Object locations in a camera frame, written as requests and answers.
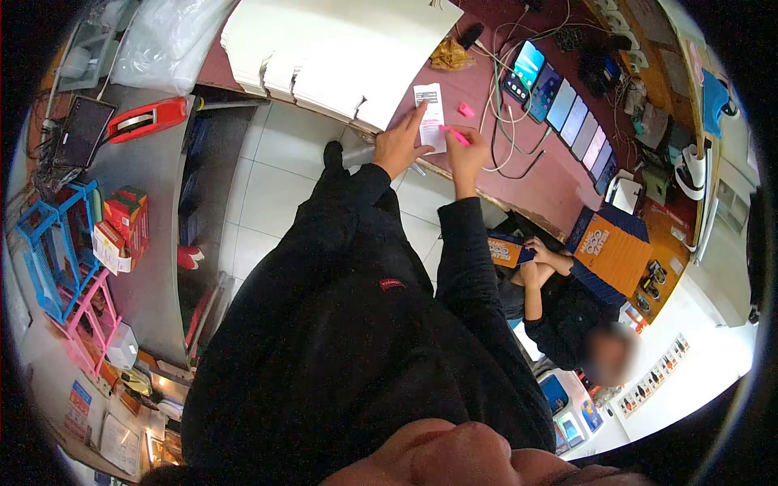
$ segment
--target hand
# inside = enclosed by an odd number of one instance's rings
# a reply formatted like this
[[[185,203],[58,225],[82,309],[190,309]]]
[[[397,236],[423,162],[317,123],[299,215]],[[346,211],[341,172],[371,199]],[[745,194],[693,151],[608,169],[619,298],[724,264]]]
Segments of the hand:
[[[472,198],[475,193],[475,180],[481,173],[484,162],[489,160],[489,146],[478,130],[460,125],[452,128],[470,142],[470,146],[462,145],[454,134],[446,130],[446,145],[448,147],[448,163],[454,178],[454,189],[457,201]]]
[[[550,263],[552,252],[545,247],[545,244],[537,236],[532,236],[529,240],[525,241],[524,246],[535,252],[534,260],[539,264]]]
[[[521,277],[524,279],[524,287],[527,288],[540,288],[540,281],[538,278],[538,264],[535,260],[525,261],[519,267]]]
[[[414,146],[426,111],[427,101],[424,100],[415,110],[405,115],[398,126],[376,137],[373,163],[385,170],[392,180],[409,168],[417,157],[435,150],[435,147],[430,145]]]

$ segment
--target white tile floor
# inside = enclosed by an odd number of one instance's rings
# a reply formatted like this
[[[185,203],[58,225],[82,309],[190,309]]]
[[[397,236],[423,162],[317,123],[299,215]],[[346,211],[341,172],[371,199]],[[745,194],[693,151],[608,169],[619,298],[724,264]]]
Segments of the white tile floor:
[[[257,109],[235,169],[219,255],[219,269],[237,280],[233,294],[292,225],[297,206],[308,199],[321,175],[321,153],[330,140],[340,140],[345,152],[365,146],[331,118],[285,103]],[[414,170],[391,186],[398,194],[408,241],[437,288],[443,249],[437,209],[454,200],[454,186],[433,173],[422,177]],[[487,219],[494,226],[500,211],[492,207],[484,213],[492,215]]]

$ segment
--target receipt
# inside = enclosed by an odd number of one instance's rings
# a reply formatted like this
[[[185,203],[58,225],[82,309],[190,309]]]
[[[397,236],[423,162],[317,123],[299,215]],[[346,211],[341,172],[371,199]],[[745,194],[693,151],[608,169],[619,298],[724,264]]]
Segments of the receipt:
[[[443,102],[440,98],[440,84],[435,82],[431,85],[413,86],[413,94],[416,98],[416,106],[422,101],[427,100],[427,111],[422,118],[422,124],[419,126],[419,135],[421,135],[422,145],[431,145],[435,147],[435,152],[446,152],[446,138],[443,136],[443,130],[440,125],[445,125],[443,121]]]

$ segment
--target red tape dispenser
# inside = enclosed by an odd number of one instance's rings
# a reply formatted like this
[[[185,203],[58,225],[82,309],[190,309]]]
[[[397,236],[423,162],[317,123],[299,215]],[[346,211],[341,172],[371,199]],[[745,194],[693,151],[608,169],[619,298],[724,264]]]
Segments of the red tape dispenser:
[[[187,99],[166,98],[117,115],[108,122],[107,141],[122,143],[174,127],[187,119]]]

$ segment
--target white box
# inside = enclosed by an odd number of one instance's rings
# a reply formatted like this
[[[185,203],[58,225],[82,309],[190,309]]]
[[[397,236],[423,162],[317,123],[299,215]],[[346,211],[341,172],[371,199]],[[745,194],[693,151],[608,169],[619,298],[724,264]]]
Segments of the white box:
[[[132,329],[125,323],[119,323],[106,350],[108,361],[117,368],[131,369],[137,355],[138,342]]]

